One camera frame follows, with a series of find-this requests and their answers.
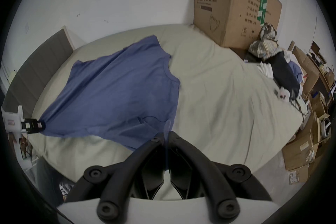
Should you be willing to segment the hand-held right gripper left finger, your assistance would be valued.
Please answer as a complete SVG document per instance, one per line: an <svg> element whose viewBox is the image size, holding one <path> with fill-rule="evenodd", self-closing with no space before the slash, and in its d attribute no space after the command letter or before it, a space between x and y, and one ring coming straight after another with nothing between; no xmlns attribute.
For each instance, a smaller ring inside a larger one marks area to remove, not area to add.
<svg viewBox="0 0 336 224"><path fill-rule="evenodd" d="M98 199L95 215L101 221L125 221L130 198L153 200L163 185L165 133L158 133L125 161L91 166L76 182L65 204Z"/></svg>

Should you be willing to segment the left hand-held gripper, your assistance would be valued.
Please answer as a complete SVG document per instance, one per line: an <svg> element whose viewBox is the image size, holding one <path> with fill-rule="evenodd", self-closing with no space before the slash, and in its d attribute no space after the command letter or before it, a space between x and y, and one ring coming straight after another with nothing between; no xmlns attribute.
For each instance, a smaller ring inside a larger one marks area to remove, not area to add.
<svg viewBox="0 0 336 224"><path fill-rule="evenodd" d="M25 124L22 105L18 106L16 113L6 112L2 106L1 112L7 133L35 134L41 133L46 128L46 124L43 120L40 121L35 118L27 118Z"/></svg>

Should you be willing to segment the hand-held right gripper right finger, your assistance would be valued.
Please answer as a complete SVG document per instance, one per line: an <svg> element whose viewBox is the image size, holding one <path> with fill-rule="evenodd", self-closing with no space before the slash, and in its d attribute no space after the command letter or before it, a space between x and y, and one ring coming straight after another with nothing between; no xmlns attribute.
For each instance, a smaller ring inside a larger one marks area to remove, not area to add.
<svg viewBox="0 0 336 224"><path fill-rule="evenodd" d="M173 131L167 156L171 185L183 200L204 197L211 221L234 221L242 211L237 198L272 202L250 168L213 162Z"/></svg>

